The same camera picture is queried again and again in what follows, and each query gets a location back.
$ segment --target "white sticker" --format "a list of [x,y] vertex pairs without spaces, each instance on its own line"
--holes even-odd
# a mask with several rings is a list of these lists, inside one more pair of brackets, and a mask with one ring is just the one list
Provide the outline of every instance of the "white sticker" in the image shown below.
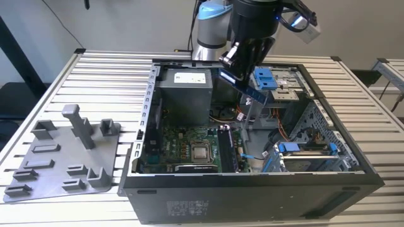
[[285,82],[284,80],[277,80],[276,81],[278,84],[288,84],[288,82]]
[[177,72],[174,74],[174,83],[205,84],[204,73]]
[[264,157],[268,156],[268,152],[266,152],[266,151],[262,152],[262,156],[264,156]]
[[238,115],[237,115],[237,120],[241,121],[241,120],[242,120],[242,117],[244,117],[244,114],[242,114],[242,113],[238,113]]

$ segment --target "aluminum table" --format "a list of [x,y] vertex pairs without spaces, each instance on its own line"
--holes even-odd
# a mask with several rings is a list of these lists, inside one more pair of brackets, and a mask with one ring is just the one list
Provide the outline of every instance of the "aluminum table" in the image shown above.
[[[0,201],[0,224],[12,227],[140,226],[117,184],[126,149],[136,138],[140,107],[153,58],[189,59],[188,53],[85,51],[69,59],[46,93],[0,152],[0,197],[33,140],[37,120],[69,125],[60,111],[80,105],[80,115],[97,123],[112,118],[122,126],[114,162],[113,187],[100,194],[74,195],[5,204]],[[404,226],[404,126],[354,77],[329,57],[268,56],[265,62],[301,63],[322,90],[344,126],[381,175],[385,186],[329,221],[248,222],[182,226]]]

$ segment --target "open computer tower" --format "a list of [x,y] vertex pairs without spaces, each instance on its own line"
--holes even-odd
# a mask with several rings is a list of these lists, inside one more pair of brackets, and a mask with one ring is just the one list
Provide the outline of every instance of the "open computer tower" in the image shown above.
[[142,224],[332,218],[384,183],[309,73],[260,65],[262,105],[220,68],[153,60],[118,195]]

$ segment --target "motherboard chip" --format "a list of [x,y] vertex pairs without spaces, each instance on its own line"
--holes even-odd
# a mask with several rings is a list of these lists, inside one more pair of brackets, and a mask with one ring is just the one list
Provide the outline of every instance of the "motherboard chip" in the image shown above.
[[190,160],[193,163],[210,163],[210,145],[206,141],[190,143]]
[[194,159],[206,159],[206,148],[205,147],[196,147],[193,148],[193,158]]

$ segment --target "blue cable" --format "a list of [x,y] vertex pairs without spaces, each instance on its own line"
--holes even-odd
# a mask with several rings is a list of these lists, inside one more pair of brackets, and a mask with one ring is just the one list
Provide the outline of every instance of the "blue cable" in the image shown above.
[[272,162],[272,158],[268,160],[268,162],[266,162],[266,164],[265,164],[265,167],[264,167],[264,169],[262,169],[262,173],[266,172],[270,162]]

